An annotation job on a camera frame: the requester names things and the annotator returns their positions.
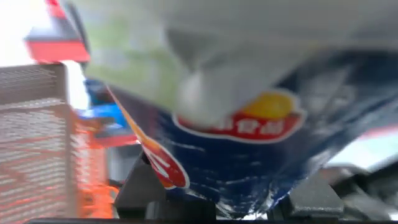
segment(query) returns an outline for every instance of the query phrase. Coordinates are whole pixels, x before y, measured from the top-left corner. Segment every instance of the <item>metal mesh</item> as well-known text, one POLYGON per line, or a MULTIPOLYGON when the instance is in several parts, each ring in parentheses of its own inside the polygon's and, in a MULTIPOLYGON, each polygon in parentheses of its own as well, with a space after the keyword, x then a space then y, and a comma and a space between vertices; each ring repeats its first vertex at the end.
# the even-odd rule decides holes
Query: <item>metal mesh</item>
POLYGON ((73 217, 63 65, 0 68, 0 223, 73 217))

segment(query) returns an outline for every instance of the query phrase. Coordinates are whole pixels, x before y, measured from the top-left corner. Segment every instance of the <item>orange object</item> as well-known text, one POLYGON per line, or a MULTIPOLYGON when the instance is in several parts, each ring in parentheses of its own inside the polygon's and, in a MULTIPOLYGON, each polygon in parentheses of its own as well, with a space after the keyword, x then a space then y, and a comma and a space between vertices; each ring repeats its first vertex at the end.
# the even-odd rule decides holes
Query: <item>orange object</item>
POLYGON ((113 218, 113 197, 119 190, 109 186, 106 175, 105 147, 95 139, 98 126, 93 121, 75 122, 73 140, 76 151, 75 172, 78 181, 78 216, 113 218))

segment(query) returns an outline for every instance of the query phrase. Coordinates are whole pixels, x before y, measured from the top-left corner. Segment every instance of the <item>red object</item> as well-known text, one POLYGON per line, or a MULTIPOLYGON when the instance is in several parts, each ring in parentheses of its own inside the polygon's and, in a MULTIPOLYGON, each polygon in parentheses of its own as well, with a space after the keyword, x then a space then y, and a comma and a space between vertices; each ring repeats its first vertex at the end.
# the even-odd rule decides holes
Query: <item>red object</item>
POLYGON ((30 56, 39 63, 60 62, 62 60, 87 62, 90 59, 90 55, 87 53, 84 45, 77 41, 27 41, 27 45, 30 56))
POLYGON ((46 0, 45 3, 49 7, 51 16, 66 19, 66 15, 63 13, 57 0, 46 0))
POLYGON ((95 141, 97 144, 100 144, 104 148, 139 144, 139 142, 137 141, 137 136, 135 134, 112 136, 108 138, 95 138, 95 141))

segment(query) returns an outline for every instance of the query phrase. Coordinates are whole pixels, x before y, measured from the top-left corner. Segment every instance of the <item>blue object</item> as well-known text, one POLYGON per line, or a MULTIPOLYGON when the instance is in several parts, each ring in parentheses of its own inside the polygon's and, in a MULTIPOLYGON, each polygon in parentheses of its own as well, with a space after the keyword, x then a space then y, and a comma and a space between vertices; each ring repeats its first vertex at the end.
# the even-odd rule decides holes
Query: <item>blue object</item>
POLYGON ((114 118, 114 122, 122 128, 129 129, 121 110, 117 104, 92 106, 88 110, 77 110, 80 119, 114 118))
POLYGON ((211 200, 243 217, 275 206, 382 120, 398 122, 398 54, 323 52, 264 91, 261 103, 285 100, 290 106, 280 108, 290 112, 267 114, 270 106, 263 117, 246 109, 211 129, 111 90, 170 194, 211 200))

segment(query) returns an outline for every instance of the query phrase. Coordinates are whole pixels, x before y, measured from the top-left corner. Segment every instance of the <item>snack bag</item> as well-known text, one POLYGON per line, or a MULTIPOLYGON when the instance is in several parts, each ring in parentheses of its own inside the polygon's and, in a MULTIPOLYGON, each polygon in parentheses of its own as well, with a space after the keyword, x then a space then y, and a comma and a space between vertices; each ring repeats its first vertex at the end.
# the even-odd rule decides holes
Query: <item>snack bag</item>
POLYGON ((396 119, 396 1, 76 1, 93 61, 170 194, 272 208, 396 119))
POLYGON ((385 52, 315 59, 211 128, 112 92, 166 189, 243 217, 272 208, 365 130, 397 119, 397 62, 385 52))

